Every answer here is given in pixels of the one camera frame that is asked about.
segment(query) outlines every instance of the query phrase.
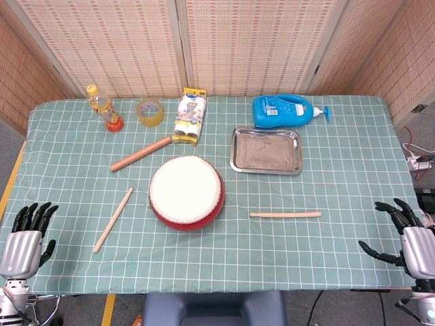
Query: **robotic hand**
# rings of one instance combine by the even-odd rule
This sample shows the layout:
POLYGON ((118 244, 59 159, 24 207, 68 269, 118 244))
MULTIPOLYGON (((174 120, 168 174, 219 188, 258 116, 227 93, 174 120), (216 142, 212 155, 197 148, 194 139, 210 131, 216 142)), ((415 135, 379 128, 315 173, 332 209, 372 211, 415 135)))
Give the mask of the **robotic hand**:
POLYGON ((400 256, 378 253, 364 241, 359 241, 362 249, 373 258, 396 266, 402 266, 405 273, 415 279, 411 287, 413 295, 399 300, 396 307, 416 318, 424 325, 435 325, 435 229, 424 228, 413 210, 404 201, 394 198, 394 202, 402 208, 383 202, 375 202, 378 211, 387 212, 400 235, 402 250, 400 256), (417 314, 405 305, 415 300, 417 314))
POLYGON ((38 204, 23 207, 16 215, 12 233, 7 236, 0 260, 0 275, 6 278, 6 284, 0 289, 0 326, 2 325, 45 325, 55 313, 43 323, 39 321, 36 309, 37 296, 30 294, 27 279, 32 277, 53 254, 56 241, 51 240, 43 255, 42 242, 51 216, 58 206, 50 207, 51 202, 42 205, 35 213, 38 204), (36 323, 24 313, 27 306, 32 306, 36 323))

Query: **table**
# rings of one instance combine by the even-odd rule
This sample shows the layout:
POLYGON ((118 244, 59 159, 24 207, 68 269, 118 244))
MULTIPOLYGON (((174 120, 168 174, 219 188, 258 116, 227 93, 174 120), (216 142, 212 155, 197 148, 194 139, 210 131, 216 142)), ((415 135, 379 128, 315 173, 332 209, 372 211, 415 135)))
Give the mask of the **table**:
POLYGON ((375 261, 358 240, 398 253, 400 241, 374 201, 417 201, 404 155, 381 98, 306 96, 331 106, 296 128, 303 171, 297 176, 236 173, 230 167, 232 131, 251 126, 252 98, 209 97, 200 143, 171 144, 118 173, 109 165, 173 131, 177 98, 162 98, 163 123, 146 128, 140 98, 116 99, 121 132, 107 132, 86 100, 44 103, 30 116, 27 146, 0 231, 32 202, 59 205, 46 235, 57 241, 52 259, 31 279, 35 293, 148 293, 348 289, 409 286, 401 268, 375 261), (226 185, 219 217, 197 232, 171 230, 147 202, 150 178, 174 156, 198 155, 226 185), (92 247, 127 189, 128 204, 98 254, 92 247), (258 219, 251 211, 321 211, 319 219, 258 219))

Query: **metal tray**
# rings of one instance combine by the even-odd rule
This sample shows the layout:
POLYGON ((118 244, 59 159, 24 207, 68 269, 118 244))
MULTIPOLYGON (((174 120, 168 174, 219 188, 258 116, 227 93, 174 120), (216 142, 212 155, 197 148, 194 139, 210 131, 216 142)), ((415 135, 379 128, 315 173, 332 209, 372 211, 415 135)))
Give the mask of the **metal tray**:
POLYGON ((300 135, 291 130, 235 128, 230 165, 237 172, 298 175, 302 170, 300 135))

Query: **black chair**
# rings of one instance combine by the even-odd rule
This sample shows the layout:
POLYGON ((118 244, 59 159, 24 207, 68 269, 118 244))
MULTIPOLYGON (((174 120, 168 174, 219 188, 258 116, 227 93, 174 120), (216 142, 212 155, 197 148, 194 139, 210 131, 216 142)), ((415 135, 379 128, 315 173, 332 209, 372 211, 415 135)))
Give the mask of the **black chair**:
POLYGON ((287 326, 282 292, 150 293, 145 326, 287 326))

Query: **wooden stick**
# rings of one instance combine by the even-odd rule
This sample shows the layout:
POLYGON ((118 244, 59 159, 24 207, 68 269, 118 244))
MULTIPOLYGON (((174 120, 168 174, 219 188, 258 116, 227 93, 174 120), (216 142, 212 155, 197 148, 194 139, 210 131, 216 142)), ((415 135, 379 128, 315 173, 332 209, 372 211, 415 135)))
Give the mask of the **wooden stick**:
POLYGON ((156 141, 154 144, 151 144, 150 146, 147 146, 140 151, 137 151, 134 154, 131 154, 130 156, 127 156, 126 158, 123 158, 122 160, 113 163, 110 166, 111 172, 116 172, 120 170, 121 168, 125 168, 127 165, 132 164, 133 162, 136 162, 137 160, 140 160, 141 158, 146 157, 146 155, 151 154, 152 152, 156 151, 157 149, 160 149, 168 144, 172 143, 172 137, 165 137, 159 141, 156 141))
POLYGON ((250 213, 250 217, 320 217, 320 212, 302 213, 250 213))
POLYGON ((107 235, 109 234, 110 230, 113 228, 116 220, 118 219, 118 216, 120 216, 122 209, 124 208, 125 204, 128 202, 128 199, 130 198, 132 192, 133 192, 133 188, 130 188, 127 191, 127 194, 125 195, 124 199, 121 201, 121 204, 119 205, 118 209, 115 211, 114 215, 111 217, 100 239, 95 244, 95 247, 92 250, 94 253, 98 253, 98 250, 100 250, 101 246, 103 245, 104 241, 107 238, 107 235))

